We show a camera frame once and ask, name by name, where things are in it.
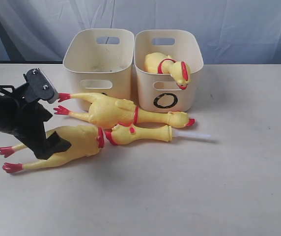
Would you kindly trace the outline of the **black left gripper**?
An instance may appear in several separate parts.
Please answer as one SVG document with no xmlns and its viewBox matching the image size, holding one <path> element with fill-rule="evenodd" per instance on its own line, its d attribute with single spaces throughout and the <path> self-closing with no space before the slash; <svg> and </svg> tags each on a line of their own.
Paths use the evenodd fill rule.
<svg viewBox="0 0 281 236">
<path fill-rule="evenodd" d="M 44 122 L 53 115 L 39 100 L 52 104 L 57 100 L 58 92 L 40 68 L 30 69 L 23 77 L 26 82 L 11 93 L 18 105 L 12 134 L 31 149 L 37 159 L 47 160 L 54 153 L 71 147 L 70 142 L 61 138 L 56 131 L 46 136 L 44 129 Z"/>
</svg>

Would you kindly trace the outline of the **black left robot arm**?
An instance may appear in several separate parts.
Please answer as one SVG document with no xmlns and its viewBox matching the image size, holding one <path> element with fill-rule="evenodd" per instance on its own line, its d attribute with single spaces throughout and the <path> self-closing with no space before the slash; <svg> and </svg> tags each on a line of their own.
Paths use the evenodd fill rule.
<svg viewBox="0 0 281 236">
<path fill-rule="evenodd" d="M 17 88 L 0 85 L 0 132 L 13 135 L 37 159 L 47 160 L 71 147 L 57 132 L 47 135 L 44 129 L 44 123 L 53 115 L 39 100 L 52 104 L 59 94 L 40 68 L 30 69 L 23 77 L 25 83 Z"/>
</svg>

